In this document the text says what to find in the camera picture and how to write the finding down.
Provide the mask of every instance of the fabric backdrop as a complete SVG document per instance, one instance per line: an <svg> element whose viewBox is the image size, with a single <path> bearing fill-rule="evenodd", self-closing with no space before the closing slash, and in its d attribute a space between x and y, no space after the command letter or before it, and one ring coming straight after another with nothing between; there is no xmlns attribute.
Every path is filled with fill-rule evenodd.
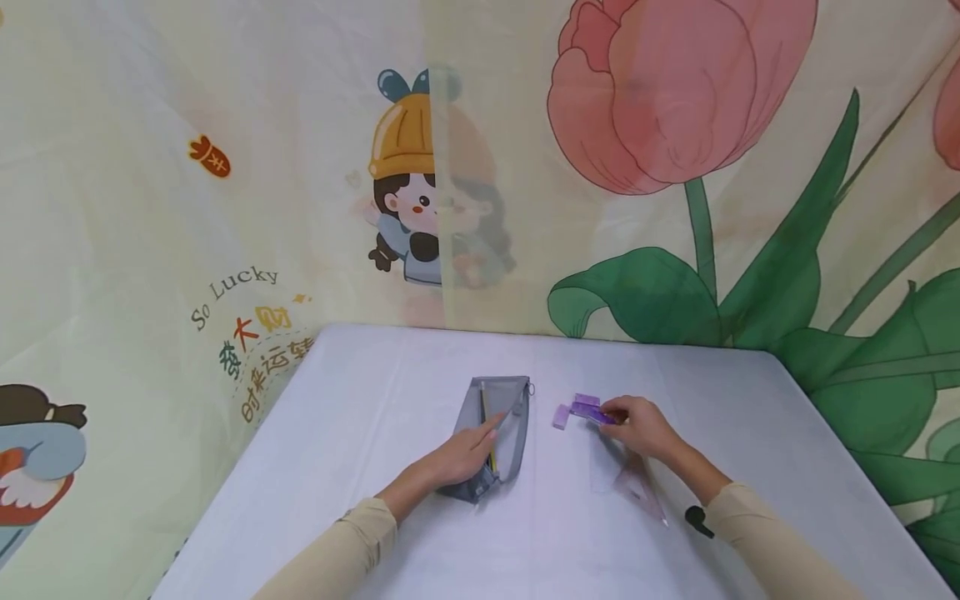
<svg viewBox="0 0 960 600"><path fill-rule="evenodd" d="M0 595L149 597L337 321L771 351L960 589L958 8L0 3Z"/></svg>

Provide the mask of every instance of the gray pencil case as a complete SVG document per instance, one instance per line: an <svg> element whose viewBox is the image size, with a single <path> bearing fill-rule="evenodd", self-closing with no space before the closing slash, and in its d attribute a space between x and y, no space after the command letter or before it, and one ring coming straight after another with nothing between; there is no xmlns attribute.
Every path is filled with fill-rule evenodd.
<svg viewBox="0 0 960 600"><path fill-rule="evenodd" d="M533 394L530 377L523 375L474 377L470 381L453 432L478 427L497 413L505 416L497 426L492 459L467 481L440 488L437 493L477 504L496 484L507 484L516 479L527 443L530 396Z"/></svg>

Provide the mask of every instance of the purple eraser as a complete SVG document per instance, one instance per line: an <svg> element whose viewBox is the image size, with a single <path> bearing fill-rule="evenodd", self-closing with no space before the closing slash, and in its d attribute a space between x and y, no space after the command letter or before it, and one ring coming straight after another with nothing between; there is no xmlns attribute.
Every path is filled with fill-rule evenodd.
<svg viewBox="0 0 960 600"><path fill-rule="evenodd" d="M577 394L573 397L574 402L589 404L590 406L600 406L600 398L597 396L587 396L586 394Z"/></svg>
<svg viewBox="0 0 960 600"><path fill-rule="evenodd" d="M563 431L566 429L566 422L570 419L570 407L561 404L557 407L557 412L553 414L553 426Z"/></svg>
<svg viewBox="0 0 960 600"><path fill-rule="evenodd" d="M573 405L570 406L570 414L582 419L592 420L598 425L616 424L616 420L601 413L599 408L592 404L584 404L583 402L574 402Z"/></svg>

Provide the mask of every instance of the yellow pencil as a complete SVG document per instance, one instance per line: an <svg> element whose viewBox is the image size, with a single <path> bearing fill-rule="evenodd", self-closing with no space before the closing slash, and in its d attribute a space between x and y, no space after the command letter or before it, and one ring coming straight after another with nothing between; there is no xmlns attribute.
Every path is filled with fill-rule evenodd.
<svg viewBox="0 0 960 600"><path fill-rule="evenodd" d="M480 382L480 402L483 404L483 413L490 417L490 409L487 406L487 386L484 385L484 382ZM496 457L493 455L493 448L490 450L490 470L496 473Z"/></svg>

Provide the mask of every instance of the table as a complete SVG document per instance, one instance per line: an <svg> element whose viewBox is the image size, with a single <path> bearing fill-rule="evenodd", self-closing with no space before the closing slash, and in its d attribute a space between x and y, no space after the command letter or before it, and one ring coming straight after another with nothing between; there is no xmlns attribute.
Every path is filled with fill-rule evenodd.
<svg viewBox="0 0 960 600"><path fill-rule="evenodd" d="M574 393L654 400L869 598L953 598L771 355L357 324L327 327L154 594L249 598L359 499L451 432L470 379L525 374L536 393L523 468L479 507L434 496L360 598L762 598L696 499L652 465L669 527L611 490Z"/></svg>

